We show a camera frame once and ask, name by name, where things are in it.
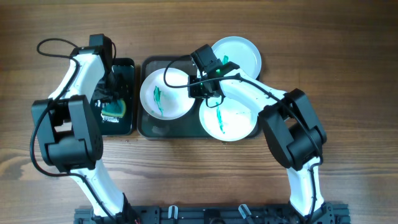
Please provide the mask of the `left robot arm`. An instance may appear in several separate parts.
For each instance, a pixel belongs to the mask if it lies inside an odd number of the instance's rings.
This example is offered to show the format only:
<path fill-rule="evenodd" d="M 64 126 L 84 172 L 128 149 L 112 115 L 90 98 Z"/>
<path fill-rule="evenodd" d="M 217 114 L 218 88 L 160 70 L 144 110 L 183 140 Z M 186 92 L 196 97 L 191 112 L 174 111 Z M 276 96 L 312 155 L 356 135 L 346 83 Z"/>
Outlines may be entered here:
<path fill-rule="evenodd" d="M 66 59 L 70 67 L 58 88 L 32 104 L 30 159 L 43 175 L 70 177 L 81 188 L 91 210 L 76 223 L 139 223 L 101 159 L 103 135 L 91 108 L 92 101 L 104 103 L 101 116 L 132 128 L 134 62 L 116 58 L 116 45 L 104 34 L 91 35 L 86 47 L 74 45 Z"/>

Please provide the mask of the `white plate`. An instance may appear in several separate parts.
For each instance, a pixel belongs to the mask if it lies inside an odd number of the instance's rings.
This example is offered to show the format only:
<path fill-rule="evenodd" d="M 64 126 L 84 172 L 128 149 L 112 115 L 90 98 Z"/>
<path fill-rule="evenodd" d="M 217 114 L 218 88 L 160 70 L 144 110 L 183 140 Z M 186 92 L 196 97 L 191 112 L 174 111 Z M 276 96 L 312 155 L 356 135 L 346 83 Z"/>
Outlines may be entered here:
<path fill-rule="evenodd" d="M 251 110 L 236 100 L 209 98 L 203 100 L 199 119 L 203 129 L 215 139 L 238 141 L 248 137 L 254 130 L 257 117 Z"/>
<path fill-rule="evenodd" d="M 220 39 L 211 48 L 223 64 L 233 62 L 251 78 L 258 78 L 262 68 L 262 58 L 251 41 L 243 37 L 230 36 Z"/>
<path fill-rule="evenodd" d="M 141 105 L 157 119 L 172 120 L 185 115 L 195 99 L 188 97 L 187 88 L 170 88 L 164 82 L 164 68 L 145 78 L 140 90 Z"/>

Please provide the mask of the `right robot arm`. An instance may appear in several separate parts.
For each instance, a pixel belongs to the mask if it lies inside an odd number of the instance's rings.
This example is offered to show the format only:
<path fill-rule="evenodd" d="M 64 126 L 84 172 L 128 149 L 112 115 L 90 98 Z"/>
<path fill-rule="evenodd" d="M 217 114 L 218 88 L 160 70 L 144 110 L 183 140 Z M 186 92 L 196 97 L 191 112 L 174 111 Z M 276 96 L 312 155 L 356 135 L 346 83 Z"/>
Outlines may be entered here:
<path fill-rule="evenodd" d="M 188 94 L 194 98 L 236 100 L 257 115 L 274 159 L 287 170 L 289 203 L 307 222 L 324 203 L 318 168 L 323 164 L 326 132 L 306 94 L 273 89 L 250 77 L 239 65 L 222 63 L 209 45 L 192 52 L 200 72 L 189 78 Z"/>

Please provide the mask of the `green yellow sponge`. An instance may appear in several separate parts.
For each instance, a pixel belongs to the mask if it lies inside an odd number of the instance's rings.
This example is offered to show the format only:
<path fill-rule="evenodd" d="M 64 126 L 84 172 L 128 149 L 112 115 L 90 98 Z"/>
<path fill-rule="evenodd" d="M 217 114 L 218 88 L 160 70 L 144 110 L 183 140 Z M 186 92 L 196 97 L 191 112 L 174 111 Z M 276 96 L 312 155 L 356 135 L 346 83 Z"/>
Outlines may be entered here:
<path fill-rule="evenodd" d="M 118 99 L 107 103 L 106 106 L 101 110 L 103 116 L 121 118 L 126 113 L 126 103 L 123 99 Z"/>

